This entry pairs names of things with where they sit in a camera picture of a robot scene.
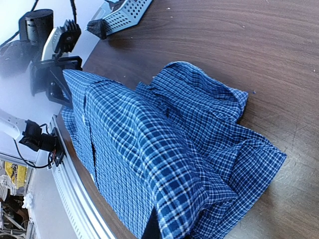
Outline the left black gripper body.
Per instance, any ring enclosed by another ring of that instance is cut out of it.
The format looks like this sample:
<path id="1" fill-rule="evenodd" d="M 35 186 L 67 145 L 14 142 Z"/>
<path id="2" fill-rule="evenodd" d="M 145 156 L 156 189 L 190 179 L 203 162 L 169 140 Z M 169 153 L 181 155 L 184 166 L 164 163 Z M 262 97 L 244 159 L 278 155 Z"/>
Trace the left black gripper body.
<path id="1" fill-rule="evenodd" d="M 63 75 L 63 70 L 82 70 L 79 56 L 62 57 L 31 63 L 30 91 L 33 96 L 45 92 L 49 101 L 54 103 L 72 102 L 71 91 Z"/>

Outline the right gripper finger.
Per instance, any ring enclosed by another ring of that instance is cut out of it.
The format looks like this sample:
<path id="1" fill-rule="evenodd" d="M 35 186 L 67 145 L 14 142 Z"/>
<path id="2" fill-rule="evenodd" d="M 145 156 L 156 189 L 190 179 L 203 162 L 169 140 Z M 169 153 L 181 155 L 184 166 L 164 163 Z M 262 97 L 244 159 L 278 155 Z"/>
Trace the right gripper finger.
<path id="1" fill-rule="evenodd" d="M 153 209 L 142 239 L 160 239 L 160 228 L 156 209 Z"/>

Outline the blue small-check shirt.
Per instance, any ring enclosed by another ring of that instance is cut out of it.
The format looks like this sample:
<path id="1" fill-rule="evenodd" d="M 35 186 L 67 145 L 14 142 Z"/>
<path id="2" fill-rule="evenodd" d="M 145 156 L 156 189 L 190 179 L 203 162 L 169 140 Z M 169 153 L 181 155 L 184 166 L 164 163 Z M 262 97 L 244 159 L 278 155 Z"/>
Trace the blue small-check shirt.
<path id="1" fill-rule="evenodd" d="M 137 238 L 151 217 L 164 239 L 224 238 L 286 160 L 238 123 L 248 93 L 188 62 L 167 64 L 134 90 L 84 71 L 63 75 L 76 154 Z"/>

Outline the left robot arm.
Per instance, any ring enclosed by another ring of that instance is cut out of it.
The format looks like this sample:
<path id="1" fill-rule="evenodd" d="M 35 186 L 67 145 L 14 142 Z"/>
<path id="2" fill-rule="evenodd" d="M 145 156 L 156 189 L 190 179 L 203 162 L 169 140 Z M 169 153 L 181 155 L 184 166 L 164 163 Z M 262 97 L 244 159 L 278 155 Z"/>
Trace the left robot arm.
<path id="1" fill-rule="evenodd" d="M 19 20 L 19 40 L 0 47 L 0 75 L 13 77 L 29 70 L 32 95 L 45 92 L 52 102 L 72 106 L 71 91 L 63 70 L 81 70 L 82 59 L 68 56 L 80 35 L 80 26 L 66 20 L 53 26 L 53 10 L 29 11 Z"/>

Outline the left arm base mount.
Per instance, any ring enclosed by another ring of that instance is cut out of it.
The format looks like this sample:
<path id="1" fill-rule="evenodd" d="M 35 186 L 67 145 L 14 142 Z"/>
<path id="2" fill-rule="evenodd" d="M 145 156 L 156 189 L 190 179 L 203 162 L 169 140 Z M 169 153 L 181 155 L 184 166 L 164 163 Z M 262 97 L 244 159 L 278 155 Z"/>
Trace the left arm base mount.
<path id="1" fill-rule="evenodd" d="M 65 150 L 62 141 L 59 137 L 57 128 L 54 127 L 52 133 L 42 133 L 42 127 L 47 126 L 47 124 L 38 125 L 37 123 L 26 120 L 25 129 L 22 131 L 22 139 L 19 141 L 20 144 L 27 146 L 35 152 L 39 150 L 48 152 L 48 162 L 43 166 L 36 166 L 34 163 L 30 163 L 25 160 L 15 142 L 17 152 L 21 160 L 27 165 L 35 169 L 42 169 L 45 167 L 52 168 L 53 164 L 58 167 L 63 157 L 65 156 Z"/>

